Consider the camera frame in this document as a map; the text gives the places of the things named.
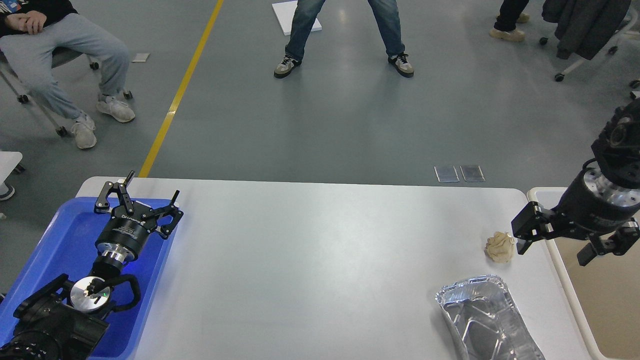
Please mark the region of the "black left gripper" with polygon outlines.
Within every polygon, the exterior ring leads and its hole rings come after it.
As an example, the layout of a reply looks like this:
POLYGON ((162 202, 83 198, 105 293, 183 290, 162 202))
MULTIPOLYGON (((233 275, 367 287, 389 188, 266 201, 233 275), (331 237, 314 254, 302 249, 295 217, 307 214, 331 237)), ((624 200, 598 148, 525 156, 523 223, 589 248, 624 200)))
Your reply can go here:
POLYGON ((98 236, 94 246, 99 256, 112 258, 117 262, 137 260, 153 233, 166 240, 173 233, 184 212, 176 204, 180 191, 176 189, 168 205, 151 208, 146 203, 132 201, 128 193, 128 184, 134 178, 135 171, 122 182, 106 181, 94 203, 95 214, 110 213, 110 219, 98 236), (110 205, 110 194, 116 194, 119 206, 110 205), (158 225, 160 219, 169 217, 166 224, 158 225))

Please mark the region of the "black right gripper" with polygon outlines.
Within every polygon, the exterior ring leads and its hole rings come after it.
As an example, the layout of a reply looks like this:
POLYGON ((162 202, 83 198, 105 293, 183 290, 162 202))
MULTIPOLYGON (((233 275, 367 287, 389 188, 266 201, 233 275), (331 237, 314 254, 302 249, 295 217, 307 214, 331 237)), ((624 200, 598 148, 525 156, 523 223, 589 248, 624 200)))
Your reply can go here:
POLYGON ((524 255, 537 241, 567 237, 589 240, 590 244, 576 255, 582 267, 597 256, 625 255, 640 236, 638 224, 623 224, 638 212, 639 195, 637 188, 628 189, 608 180, 599 167, 587 167, 553 209, 532 201, 512 219, 518 254, 524 255), (608 233, 612 233, 610 237, 601 236, 608 233))

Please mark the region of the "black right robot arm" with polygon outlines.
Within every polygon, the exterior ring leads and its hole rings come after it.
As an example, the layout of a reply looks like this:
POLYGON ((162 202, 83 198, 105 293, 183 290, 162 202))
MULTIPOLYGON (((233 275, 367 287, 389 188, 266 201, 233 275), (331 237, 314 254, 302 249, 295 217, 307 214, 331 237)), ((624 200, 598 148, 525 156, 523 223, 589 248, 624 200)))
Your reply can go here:
POLYGON ((618 107, 590 147, 593 158, 562 194, 544 208, 529 202, 511 223, 519 255, 539 240, 586 240, 577 254, 586 266, 597 256, 624 255, 639 239, 634 219, 640 207, 639 100, 618 107))

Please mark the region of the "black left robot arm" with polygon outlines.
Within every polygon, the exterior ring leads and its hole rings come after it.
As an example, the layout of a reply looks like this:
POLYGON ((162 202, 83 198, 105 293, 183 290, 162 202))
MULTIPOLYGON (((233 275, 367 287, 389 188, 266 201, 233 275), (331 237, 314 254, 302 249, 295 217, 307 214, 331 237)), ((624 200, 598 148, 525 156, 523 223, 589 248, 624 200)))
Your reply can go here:
POLYGON ((179 191, 133 199, 134 177, 64 203, 1 303, 3 360, 123 360, 140 339, 183 217, 179 191))

